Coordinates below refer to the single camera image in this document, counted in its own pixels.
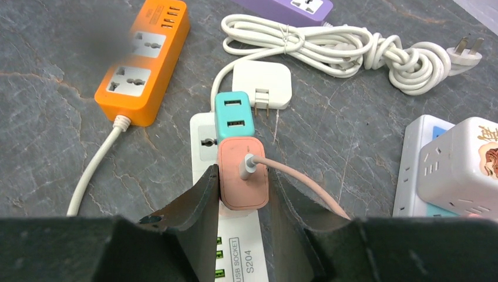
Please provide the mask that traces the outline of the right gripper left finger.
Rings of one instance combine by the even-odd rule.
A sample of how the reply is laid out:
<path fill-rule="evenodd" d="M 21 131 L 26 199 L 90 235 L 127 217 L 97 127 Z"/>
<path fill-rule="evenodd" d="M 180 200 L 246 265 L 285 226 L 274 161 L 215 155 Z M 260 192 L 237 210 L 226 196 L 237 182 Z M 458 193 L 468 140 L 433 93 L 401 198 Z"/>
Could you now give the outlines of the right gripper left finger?
<path fill-rule="evenodd" d="M 218 166 L 160 210 L 1 219 L 2 281 L 214 281 Z"/>

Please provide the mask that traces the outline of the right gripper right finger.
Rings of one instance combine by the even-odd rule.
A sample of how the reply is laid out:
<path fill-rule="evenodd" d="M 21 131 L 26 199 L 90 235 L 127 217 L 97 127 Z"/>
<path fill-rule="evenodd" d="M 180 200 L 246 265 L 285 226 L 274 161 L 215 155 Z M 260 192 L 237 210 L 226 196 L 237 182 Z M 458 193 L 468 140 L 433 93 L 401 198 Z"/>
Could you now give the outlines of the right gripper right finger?
<path fill-rule="evenodd" d="M 497 223 L 472 217 L 347 220 L 274 170 L 270 213 L 278 281 L 496 281 Z"/>

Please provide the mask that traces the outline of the small pink charger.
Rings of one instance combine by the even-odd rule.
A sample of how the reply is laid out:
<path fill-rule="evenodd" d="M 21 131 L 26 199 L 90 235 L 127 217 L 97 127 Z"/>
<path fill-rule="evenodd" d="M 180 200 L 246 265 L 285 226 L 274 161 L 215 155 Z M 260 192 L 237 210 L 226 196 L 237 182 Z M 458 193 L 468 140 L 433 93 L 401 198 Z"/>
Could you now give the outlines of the small pink charger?
<path fill-rule="evenodd" d="M 257 210 L 268 203 L 267 168 L 250 160 L 255 156 L 264 157 L 265 151 L 254 137 L 228 137 L 218 145 L 221 200 L 230 210 Z"/>

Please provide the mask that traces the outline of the teal small adapter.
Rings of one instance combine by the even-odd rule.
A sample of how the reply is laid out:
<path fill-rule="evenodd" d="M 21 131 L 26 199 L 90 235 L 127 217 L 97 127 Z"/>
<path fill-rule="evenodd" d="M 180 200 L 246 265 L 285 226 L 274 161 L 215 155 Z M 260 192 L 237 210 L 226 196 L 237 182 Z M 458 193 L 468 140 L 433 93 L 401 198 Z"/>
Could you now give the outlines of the teal small adapter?
<path fill-rule="evenodd" d="M 255 134 L 251 103 L 243 91 L 217 94 L 214 115 L 218 143 L 228 137 L 253 137 Z"/>

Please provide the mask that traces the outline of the long white colourful power strip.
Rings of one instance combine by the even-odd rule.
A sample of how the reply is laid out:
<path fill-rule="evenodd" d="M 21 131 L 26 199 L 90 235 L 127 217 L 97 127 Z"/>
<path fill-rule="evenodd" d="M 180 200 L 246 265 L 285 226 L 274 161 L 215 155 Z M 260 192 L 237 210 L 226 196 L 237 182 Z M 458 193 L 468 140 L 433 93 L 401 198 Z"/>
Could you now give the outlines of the long white colourful power strip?
<path fill-rule="evenodd" d="M 419 152 L 454 124 L 431 115 L 422 115 L 410 123 L 403 138 L 403 148 L 396 186 L 393 217 L 452 217 L 455 213 L 426 203 L 416 193 Z"/>

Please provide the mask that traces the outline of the white tiger cube adapter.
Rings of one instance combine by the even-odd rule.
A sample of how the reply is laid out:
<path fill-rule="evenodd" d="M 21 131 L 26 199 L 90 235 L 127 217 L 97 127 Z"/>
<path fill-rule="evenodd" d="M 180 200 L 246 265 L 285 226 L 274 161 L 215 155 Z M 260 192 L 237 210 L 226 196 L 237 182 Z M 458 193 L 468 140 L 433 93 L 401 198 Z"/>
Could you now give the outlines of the white tiger cube adapter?
<path fill-rule="evenodd" d="M 497 123 L 469 117 L 424 145 L 417 194 L 453 213 L 497 219 Z"/>

